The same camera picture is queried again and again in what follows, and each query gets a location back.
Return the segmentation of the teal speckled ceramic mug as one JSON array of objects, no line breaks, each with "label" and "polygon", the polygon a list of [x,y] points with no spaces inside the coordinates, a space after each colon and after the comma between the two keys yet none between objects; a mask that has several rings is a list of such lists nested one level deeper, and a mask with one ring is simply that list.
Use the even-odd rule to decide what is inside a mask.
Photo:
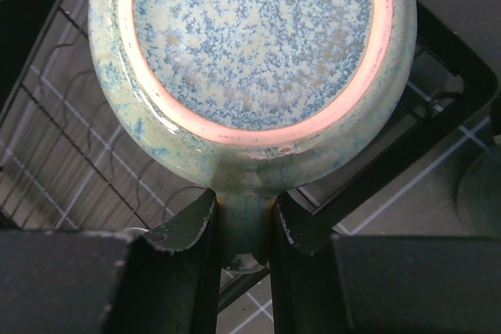
[{"label": "teal speckled ceramic mug", "polygon": [[221,262],[269,262],[271,210],[375,139],[400,100],[416,0],[89,0],[96,76],[125,131],[212,189]]}]

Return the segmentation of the dark green ceramic mug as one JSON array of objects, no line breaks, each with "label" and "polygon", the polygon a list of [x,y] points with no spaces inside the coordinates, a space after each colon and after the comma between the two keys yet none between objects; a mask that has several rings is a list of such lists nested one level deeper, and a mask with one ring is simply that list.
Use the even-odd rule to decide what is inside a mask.
[{"label": "dark green ceramic mug", "polygon": [[457,190],[457,213],[472,235],[500,239],[500,146],[484,151],[465,170]]}]

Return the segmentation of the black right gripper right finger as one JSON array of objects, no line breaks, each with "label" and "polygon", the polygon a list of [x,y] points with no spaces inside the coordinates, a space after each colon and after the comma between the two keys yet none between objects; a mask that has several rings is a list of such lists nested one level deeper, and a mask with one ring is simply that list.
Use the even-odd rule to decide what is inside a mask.
[{"label": "black right gripper right finger", "polygon": [[337,235],[287,194],[270,254],[278,333],[497,333],[500,243]]}]

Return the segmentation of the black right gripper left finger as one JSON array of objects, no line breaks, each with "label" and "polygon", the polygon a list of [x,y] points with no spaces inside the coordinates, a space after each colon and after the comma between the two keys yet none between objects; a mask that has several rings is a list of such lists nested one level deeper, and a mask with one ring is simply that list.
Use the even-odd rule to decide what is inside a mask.
[{"label": "black right gripper left finger", "polygon": [[1,232],[4,333],[213,333],[218,211],[207,190],[142,234]]}]

